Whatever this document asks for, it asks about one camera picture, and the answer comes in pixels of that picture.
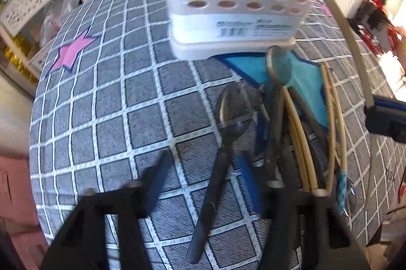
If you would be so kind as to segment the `grey checked tablecloth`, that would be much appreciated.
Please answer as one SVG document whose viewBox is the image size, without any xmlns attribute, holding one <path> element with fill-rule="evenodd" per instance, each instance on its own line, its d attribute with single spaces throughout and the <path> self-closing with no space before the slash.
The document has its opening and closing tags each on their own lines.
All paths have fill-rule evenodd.
<svg viewBox="0 0 406 270">
<path fill-rule="evenodd" d="M 82 32 L 98 38 L 78 53 L 71 69 L 48 74 L 59 47 Z M 397 199 L 405 144 L 379 137 L 379 168 L 364 207 L 369 134 L 350 50 L 336 21 L 315 2 L 295 37 L 296 54 L 332 69 L 345 120 L 348 176 L 357 196 L 348 224 L 364 247 Z M 48 244 L 86 189 L 121 188 L 168 149 L 174 165 L 163 195 L 151 216 L 140 220 L 153 268 L 257 269 L 268 223 L 252 210 L 235 162 L 205 255 L 195 265 L 185 260 L 221 144 L 217 97 L 240 79 L 217 59 L 173 56 L 165 0 L 91 0 L 79 6 L 47 56 L 30 125 L 30 181 Z"/>
</svg>

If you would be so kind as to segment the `plastic bag on shelf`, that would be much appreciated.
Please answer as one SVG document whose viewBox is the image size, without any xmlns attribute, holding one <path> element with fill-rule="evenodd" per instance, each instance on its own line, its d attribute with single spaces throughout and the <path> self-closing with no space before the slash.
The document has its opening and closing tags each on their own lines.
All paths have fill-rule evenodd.
<svg viewBox="0 0 406 270">
<path fill-rule="evenodd" d="M 40 47 L 49 43 L 59 32 L 80 0 L 52 0 L 45 6 L 45 18 L 41 26 Z"/>
</svg>

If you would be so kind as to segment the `red items on wall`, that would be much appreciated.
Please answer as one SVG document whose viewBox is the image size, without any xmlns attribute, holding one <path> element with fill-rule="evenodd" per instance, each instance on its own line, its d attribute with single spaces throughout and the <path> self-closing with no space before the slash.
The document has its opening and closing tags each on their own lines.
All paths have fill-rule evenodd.
<svg viewBox="0 0 406 270">
<path fill-rule="evenodd" d="M 354 17 L 348 19 L 355 33 L 376 56 L 388 52 L 395 55 L 400 45 L 400 34 L 387 16 L 386 1 L 363 0 Z"/>
</svg>

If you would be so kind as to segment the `bamboo chopstick right inner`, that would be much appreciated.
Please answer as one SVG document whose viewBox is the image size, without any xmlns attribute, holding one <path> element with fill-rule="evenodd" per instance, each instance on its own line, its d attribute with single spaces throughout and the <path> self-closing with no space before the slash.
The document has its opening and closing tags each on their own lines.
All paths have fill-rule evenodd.
<svg viewBox="0 0 406 270">
<path fill-rule="evenodd" d="M 335 119 L 334 119 L 334 105 L 332 99 L 332 91 L 330 86 L 330 80 L 328 78 L 328 71 L 325 64 L 320 67 L 321 77 L 324 84 L 324 94 L 326 100 L 327 119 L 328 119 L 328 179 L 327 179 L 327 192 L 329 195 L 332 193 L 333 181 L 334 181 L 334 167 L 335 167 L 335 152 L 336 152 L 336 131 L 335 131 Z"/>
</svg>

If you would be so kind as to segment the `bamboo chopstick right outer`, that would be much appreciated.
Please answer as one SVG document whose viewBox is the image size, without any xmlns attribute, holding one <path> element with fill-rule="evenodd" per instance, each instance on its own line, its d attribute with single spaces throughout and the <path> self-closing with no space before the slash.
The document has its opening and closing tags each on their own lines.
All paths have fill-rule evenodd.
<svg viewBox="0 0 406 270">
<path fill-rule="evenodd" d="M 341 159 L 340 159 L 340 168 L 342 171 L 348 170 L 348 160 L 347 160 L 347 145 L 346 145 L 346 135 L 345 135 L 345 122 L 343 119 L 343 113 L 341 110 L 341 103 L 339 100 L 338 91 L 334 85 L 334 79 L 332 77 L 332 73 L 329 69 L 329 66 L 324 63 L 324 67 L 326 68 L 327 76 L 328 76 L 328 83 L 331 89 L 331 93 L 334 100 L 334 111 L 335 116 L 338 122 L 339 128 L 339 135 L 340 135 L 340 149 L 341 149 Z"/>
</svg>

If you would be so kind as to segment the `black handled steel spoon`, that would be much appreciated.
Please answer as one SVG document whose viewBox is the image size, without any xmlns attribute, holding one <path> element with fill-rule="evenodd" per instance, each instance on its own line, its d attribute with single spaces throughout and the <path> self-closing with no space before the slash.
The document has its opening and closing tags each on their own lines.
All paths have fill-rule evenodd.
<svg viewBox="0 0 406 270">
<path fill-rule="evenodd" d="M 222 143 L 217 150 L 213 170 L 185 260 L 197 264 L 204 252 L 233 159 L 233 144 L 252 120 L 252 105 L 247 86 L 242 82 L 227 85 L 216 104 L 215 120 Z"/>
</svg>

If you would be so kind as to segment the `bamboo chopstick aloft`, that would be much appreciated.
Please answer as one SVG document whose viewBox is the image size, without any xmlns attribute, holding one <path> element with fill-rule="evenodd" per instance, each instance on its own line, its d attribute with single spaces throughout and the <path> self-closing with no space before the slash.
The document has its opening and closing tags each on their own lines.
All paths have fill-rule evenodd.
<svg viewBox="0 0 406 270">
<path fill-rule="evenodd" d="M 341 12 L 340 7 L 336 3 L 335 0 L 323 0 L 327 7 L 330 9 L 334 19 L 336 20 L 344 39 L 348 45 L 348 49 L 352 54 L 352 58 L 354 60 L 357 72 L 359 74 L 359 78 L 361 81 L 361 88 L 363 91 L 364 99 L 365 99 L 365 106 L 369 109 L 374 106 L 374 96 L 372 93 L 371 85 L 369 82 L 369 77 L 367 74 L 367 70 L 363 61 L 363 57 L 361 55 L 361 51 L 359 49 L 359 45 L 354 38 L 352 29 L 348 20 Z"/>
</svg>

